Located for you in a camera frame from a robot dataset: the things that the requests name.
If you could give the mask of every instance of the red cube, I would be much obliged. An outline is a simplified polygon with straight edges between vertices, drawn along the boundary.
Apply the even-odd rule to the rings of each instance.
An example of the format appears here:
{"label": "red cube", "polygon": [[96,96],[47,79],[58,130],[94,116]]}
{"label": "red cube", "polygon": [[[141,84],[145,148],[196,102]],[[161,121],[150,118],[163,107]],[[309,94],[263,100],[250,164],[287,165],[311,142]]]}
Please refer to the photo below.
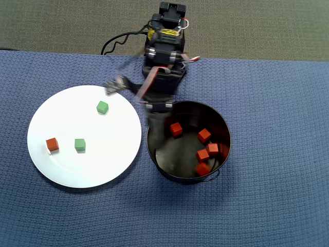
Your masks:
{"label": "red cube", "polygon": [[207,145],[207,152],[209,155],[216,155],[218,153],[217,143],[210,143]]}
{"label": "red cube", "polygon": [[209,159],[209,154],[207,152],[207,149],[201,149],[196,153],[196,157],[199,161],[205,161]]}
{"label": "red cube", "polygon": [[183,132],[183,129],[181,128],[180,124],[177,122],[170,125],[170,131],[173,134],[173,136],[178,136]]}
{"label": "red cube", "polygon": [[47,148],[50,152],[59,149],[58,142],[57,142],[56,138],[46,140],[46,144],[47,144]]}
{"label": "red cube", "polygon": [[202,176],[205,176],[205,175],[209,174],[210,168],[209,168],[209,166],[207,166],[206,163],[201,162],[196,167],[196,172],[202,177]]}
{"label": "red cube", "polygon": [[210,132],[207,130],[207,129],[203,129],[199,132],[199,134],[197,135],[197,138],[199,138],[199,140],[202,142],[202,143],[205,143],[207,140],[210,139]]}
{"label": "red cube", "polygon": [[223,144],[223,143],[218,143],[218,147],[219,147],[219,151],[220,151],[220,153],[222,153],[223,157],[224,157],[224,158],[227,158],[228,153],[229,153],[229,151],[230,151],[229,147],[226,146],[226,145]]}

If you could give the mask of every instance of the table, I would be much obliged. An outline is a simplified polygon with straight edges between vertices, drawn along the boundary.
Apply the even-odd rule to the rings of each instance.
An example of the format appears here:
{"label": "table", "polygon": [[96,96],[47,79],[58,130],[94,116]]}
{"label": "table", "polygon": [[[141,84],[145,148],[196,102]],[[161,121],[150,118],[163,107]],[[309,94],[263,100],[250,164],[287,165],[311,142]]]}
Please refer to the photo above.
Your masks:
{"label": "table", "polygon": [[[90,189],[57,185],[33,165],[29,122],[53,94],[102,85],[127,56],[0,52],[0,242],[4,246],[327,246],[329,63],[201,59],[176,100],[218,110],[232,150],[218,179],[166,180],[145,144]],[[142,61],[126,74],[141,83]]]}

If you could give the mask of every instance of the yellow label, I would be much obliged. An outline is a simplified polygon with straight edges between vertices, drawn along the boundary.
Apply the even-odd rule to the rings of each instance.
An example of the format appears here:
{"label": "yellow label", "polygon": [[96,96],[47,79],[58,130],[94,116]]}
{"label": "yellow label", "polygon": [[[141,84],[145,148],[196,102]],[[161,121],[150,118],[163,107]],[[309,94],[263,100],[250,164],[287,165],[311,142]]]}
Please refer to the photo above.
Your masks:
{"label": "yellow label", "polygon": [[173,29],[161,29],[161,33],[176,36],[177,31]]}
{"label": "yellow label", "polygon": [[[173,36],[176,36],[177,35],[177,31],[176,30],[173,30],[173,29],[161,29],[160,32],[161,33],[164,33],[164,34],[167,34],[167,35],[173,35]],[[154,29],[149,29],[149,32],[148,32],[148,39],[149,40],[152,39],[152,36],[153,36],[154,33],[155,33],[155,30]]]}

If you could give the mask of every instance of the bucket handle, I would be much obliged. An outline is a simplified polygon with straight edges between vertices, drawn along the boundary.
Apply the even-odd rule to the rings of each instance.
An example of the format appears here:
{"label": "bucket handle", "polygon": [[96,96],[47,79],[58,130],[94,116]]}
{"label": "bucket handle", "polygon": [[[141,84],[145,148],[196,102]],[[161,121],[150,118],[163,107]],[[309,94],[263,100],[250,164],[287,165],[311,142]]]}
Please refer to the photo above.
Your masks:
{"label": "bucket handle", "polygon": [[217,173],[216,176],[214,176],[213,178],[210,178],[210,179],[208,179],[208,180],[203,180],[202,182],[205,183],[205,182],[209,182],[209,181],[211,181],[211,180],[216,179],[216,178],[220,175],[220,170],[218,169],[217,171],[218,171],[218,173]]}

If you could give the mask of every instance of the white plate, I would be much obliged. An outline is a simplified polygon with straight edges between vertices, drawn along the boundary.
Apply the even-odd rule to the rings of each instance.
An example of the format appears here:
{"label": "white plate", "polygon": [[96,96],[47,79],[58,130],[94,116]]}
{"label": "white plate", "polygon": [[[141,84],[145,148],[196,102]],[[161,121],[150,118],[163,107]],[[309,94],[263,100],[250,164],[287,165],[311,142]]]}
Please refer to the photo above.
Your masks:
{"label": "white plate", "polygon": [[[96,106],[108,103],[102,115]],[[56,138],[59,150],[50,153],[46,140]],[[75,139],[85,139],[78,153]],[[73,188],[107,183],[134,160],[141,125],[134,107],[120,94],[106,96],[100,86],[76,86],[47,99],[34,114],[27,146],[37,169],[50,180]]]}

